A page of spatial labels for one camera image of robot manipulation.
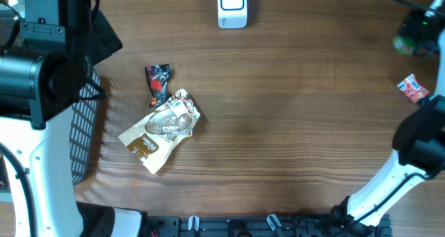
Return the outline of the red white snack packet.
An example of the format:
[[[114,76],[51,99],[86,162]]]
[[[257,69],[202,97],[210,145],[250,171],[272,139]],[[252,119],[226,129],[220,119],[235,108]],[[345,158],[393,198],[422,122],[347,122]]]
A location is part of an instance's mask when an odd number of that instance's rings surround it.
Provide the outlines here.
[[[417,103],[429,95],[429,91],[417,82],[413,74],[404,78],[397,88],[413,103]]]

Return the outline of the dried mushroom snack bag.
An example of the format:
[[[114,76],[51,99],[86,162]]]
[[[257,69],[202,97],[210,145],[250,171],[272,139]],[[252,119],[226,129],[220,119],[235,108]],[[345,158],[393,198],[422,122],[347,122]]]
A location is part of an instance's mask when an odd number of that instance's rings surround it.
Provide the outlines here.
[[[193,135],[199,118],[200,112],[192,97],[181,89],[118,138],[150,173],[155,174],[167,162],[173,149]]]

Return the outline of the black red packaged item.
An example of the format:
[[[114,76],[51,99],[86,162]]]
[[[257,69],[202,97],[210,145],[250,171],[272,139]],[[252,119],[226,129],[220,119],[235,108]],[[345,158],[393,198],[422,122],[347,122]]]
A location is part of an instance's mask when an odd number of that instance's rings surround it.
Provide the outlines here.
[[[168,92],[168,81],[171,77],[170,65],[152,65],[145,67],[145,76],[152,100],[149,104],[150,108],[163,104],[171,94]]]

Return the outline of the green lid jar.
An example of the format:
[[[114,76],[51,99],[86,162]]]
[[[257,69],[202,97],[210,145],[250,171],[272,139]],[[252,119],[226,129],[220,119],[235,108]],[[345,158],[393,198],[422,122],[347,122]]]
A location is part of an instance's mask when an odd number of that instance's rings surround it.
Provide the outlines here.
[[[413,39],[400,35],[397,35],[393,39],[393,45],[395,49],[401,54],[413,54],[416,48],[416,43],[413,41]]]

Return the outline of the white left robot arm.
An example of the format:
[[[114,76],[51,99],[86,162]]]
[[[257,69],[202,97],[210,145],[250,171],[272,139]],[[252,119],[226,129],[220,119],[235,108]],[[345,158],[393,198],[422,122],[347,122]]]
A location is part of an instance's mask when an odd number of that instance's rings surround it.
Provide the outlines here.
[[[1,45],[1,155],[17,236],[139,236],[140,211],[78,202],[75,106],[106,97],[94,67],[122,48],[100,0],[24,0]]]

